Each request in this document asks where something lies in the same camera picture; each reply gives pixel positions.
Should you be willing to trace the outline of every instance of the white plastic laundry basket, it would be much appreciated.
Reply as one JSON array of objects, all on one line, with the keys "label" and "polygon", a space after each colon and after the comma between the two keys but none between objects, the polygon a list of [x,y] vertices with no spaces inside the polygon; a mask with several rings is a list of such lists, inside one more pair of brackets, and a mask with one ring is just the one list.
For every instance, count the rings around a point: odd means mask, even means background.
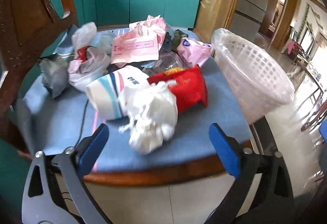
[{"label": "white plastic laundry basket", "polygon": [[215,61],[249,124],[294,99],[294,86],[263,49],[226,29],[214,31]]}]

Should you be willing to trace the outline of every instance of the pink paper packaging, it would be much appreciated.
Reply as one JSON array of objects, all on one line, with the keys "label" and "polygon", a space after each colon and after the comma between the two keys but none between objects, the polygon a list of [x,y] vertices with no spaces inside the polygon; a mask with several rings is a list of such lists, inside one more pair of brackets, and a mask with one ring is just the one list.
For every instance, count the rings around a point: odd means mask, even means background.
[{"label": "pink paper packaging", "polygon": [[112,46],[112,64],[158,60],[159,57],[157,34],[141,24],[115,37]]},{"label": "pink paper packaging", "polygon": [[158,15],[157,17],[148,15],[145,21],[140,21],[130,24],[130,29],[131,30],[134,29],[139,23],[143,26],[148,27],[149,29],[151,29],[153,32],[157,34],[158,46],[159,49],[161,49],[161,46],[164,42],[167,32],[167,24],[164,18],[160,17],[160,15]]},{"label": "pink paper packaging", "polygon": [[183,37],[177,47],[177,53],[189,67],[200,67],[211,56],[211,45],[192,38]]}]

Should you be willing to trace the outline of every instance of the green cloth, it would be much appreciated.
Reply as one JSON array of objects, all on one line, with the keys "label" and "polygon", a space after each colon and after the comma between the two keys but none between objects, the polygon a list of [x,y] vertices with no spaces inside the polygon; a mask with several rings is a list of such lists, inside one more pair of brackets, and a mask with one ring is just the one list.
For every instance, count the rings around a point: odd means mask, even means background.
[{"label": "green cloth", "polygon": [[22,194],[30,163],[17,150],[0,140],[0,196],[17,217],[21,216]]},{"label": "green cloth", "polygon": [[174,31],[174,40],[173,43],[171,45],[171,50],[173,50],[174,52],[177,52],[177,47],[180,44],[180,40],[182,39],[182,37],[188,37],[188,34],[180,31],[179,29]]}]

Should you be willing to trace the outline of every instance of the wooden table edge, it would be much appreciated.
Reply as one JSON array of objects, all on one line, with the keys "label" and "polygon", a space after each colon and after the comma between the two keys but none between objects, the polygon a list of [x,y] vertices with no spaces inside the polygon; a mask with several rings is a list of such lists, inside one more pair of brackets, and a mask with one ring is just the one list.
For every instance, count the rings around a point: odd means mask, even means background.
[{"label": "wooden table edge", "polygon": [[[253,149],[250,140],[241,144],[243,148]],[[159,167],[145,171],[91,173],[84,176],[86,183],[110,187],[154,187],[178,184],[201,179],[225,172],[218,155],[180,165]]]}]

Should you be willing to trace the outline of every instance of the screw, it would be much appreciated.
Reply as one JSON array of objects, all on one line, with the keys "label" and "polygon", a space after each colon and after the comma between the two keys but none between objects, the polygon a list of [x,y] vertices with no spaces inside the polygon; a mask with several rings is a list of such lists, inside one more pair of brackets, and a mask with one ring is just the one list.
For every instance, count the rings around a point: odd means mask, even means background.
[{"label": "screw", "polygon": [[69,154],[71,154],[71,153],[73,153],[74,152],[74,147],[67,147],[66,149],[65,149],[65,154],[67,154],[67,155],[69,155]]},{"label": "screw", "polygon": [[253,153],[253,150],[251,148],[246,147],[243,149],[243,152],[247,155],[250,155]]},{"label": "screw", "polygon": [[40,158],[42,156],[43,156],[43,152],[42,151],[38,151],[38,152],[35,153],[35,157],[36,158]]},{"label": "screw", "polygon": [[277,157],[277,158],[282,158],[283,157],[283,155],[282,155],[282,153],[281,152],[279,152],[279,151],[277,151],[277,152],[275,152],[275,157]]}]

